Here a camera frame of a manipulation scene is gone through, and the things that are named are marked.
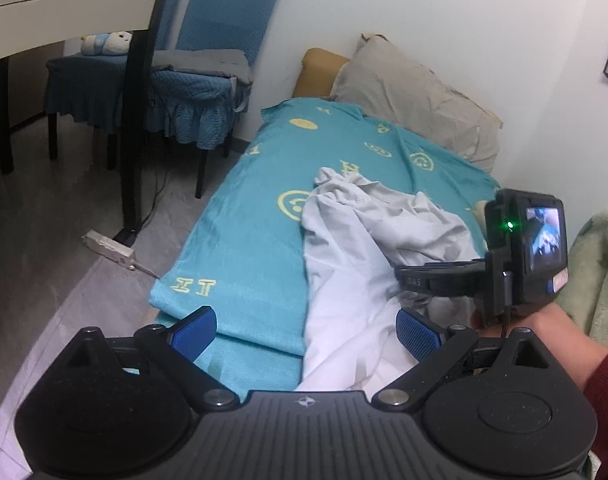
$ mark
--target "plush toy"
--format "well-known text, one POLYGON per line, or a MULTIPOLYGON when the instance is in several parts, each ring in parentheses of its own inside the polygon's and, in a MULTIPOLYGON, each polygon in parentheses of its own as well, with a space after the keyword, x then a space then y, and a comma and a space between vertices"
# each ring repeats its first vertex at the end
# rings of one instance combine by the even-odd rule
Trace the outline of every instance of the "plush toy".
POLYGON ((130 32, 112 32, 111 34, 95 34, 82 38, 82 54, 85 56, 121 56, 128 54, 130 46, 130 32))

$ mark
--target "gray tile floor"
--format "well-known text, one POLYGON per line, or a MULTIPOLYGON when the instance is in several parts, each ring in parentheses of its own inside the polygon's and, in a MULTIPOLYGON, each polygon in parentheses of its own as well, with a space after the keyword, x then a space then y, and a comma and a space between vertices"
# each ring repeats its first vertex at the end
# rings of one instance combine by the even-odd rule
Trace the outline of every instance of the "gray tile floor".
MULTIPOLYGON (((98 258, 81 243, 95 229, 121 227, 119 174, 104 167, 101 132, 60 118, 60 158, 49 161, 46 120, 12 136, 14 173, 0 174, 0 480, 24 478, 29 467, 15 439, 13 416, 55 356, 83 326, 107 336, 130 335, 143 323, 152 278, 98 258)), ((206 191, 193 196, 196 152, 159 139, 146 146, 145 210, 154 168, 168 179, 152 221, 134 248, 162 274, 175 261, 212 192, 238 159, 209 160, 206 191)))

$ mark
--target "metal screw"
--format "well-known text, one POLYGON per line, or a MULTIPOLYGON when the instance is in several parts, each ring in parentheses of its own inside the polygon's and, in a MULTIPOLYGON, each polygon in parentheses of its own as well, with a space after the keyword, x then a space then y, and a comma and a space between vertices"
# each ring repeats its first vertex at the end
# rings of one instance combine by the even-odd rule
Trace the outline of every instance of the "metal screw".
POLYGON ((408 393, 390 388, 378 393, 378 399, 389 406, 399 406, 408 401, 408 393))
POLYGON ((232 403, 234 400, 235 394, 233 394, 233 392, 222 390, 221 388, 209 390, 204 394, 204 402, 209 406, 217 406, 218 408, 221 406, 226 406, 227 404, 232 403))

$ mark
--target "white logo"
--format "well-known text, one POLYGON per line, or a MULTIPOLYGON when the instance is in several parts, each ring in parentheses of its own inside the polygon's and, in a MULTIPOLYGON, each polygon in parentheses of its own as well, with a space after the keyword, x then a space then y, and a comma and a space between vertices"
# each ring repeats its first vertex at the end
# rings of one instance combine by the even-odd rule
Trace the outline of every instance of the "white logo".
POLYGON ((313 399, 313 397, 301 397, 300 399, 298 399, 298 404, 300 406, 304 406, 305 408, 310 408, 313 404, 315 404, 315 399, 313 399))

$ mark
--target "fuzzy green fabric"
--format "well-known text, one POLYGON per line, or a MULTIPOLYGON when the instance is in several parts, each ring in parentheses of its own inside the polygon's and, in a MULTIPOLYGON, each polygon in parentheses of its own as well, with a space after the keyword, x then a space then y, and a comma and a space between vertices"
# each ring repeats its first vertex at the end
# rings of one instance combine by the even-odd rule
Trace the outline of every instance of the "fuzzy green fabric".
POLYGON ((608 209, 582 227, 568 255, 557 303, 591 339, 608 346, 608 209))

